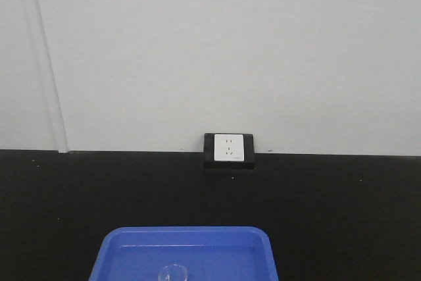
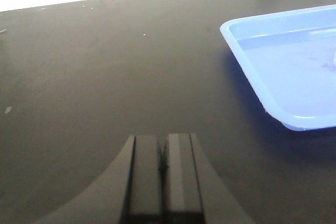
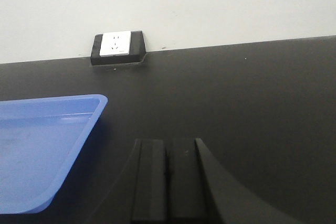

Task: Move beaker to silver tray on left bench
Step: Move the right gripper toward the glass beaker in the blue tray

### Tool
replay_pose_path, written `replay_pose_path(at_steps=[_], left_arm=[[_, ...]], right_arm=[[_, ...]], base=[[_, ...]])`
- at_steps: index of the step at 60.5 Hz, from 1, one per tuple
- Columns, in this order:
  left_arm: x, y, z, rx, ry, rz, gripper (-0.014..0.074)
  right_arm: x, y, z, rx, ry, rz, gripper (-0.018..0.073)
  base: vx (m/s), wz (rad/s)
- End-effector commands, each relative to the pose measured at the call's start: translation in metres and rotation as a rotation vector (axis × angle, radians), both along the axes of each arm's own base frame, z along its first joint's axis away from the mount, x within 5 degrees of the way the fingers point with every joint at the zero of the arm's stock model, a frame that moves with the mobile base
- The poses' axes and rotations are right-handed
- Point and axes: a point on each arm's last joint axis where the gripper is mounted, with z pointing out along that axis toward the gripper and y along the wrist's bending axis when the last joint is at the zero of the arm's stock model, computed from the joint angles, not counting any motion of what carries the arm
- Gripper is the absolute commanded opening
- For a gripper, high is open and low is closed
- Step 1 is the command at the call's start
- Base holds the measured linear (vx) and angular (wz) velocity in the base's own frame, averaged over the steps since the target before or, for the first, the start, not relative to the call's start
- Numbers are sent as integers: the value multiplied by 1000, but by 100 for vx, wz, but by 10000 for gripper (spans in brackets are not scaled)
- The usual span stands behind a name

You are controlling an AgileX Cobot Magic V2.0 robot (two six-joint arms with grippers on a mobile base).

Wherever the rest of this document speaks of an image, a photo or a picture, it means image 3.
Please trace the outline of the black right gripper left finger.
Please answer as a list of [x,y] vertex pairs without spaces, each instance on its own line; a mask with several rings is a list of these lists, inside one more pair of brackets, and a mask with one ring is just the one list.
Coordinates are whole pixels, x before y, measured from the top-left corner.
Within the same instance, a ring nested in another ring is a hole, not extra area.
[[162,140],[142,140],[132,223],[166,223],[166,150]]

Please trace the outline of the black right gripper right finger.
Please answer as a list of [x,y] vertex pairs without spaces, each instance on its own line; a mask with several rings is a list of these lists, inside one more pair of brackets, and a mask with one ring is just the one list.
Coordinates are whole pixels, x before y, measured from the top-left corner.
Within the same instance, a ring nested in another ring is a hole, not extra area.
[[236,180],[200,138],[168,145],[171,223],[296,223]]

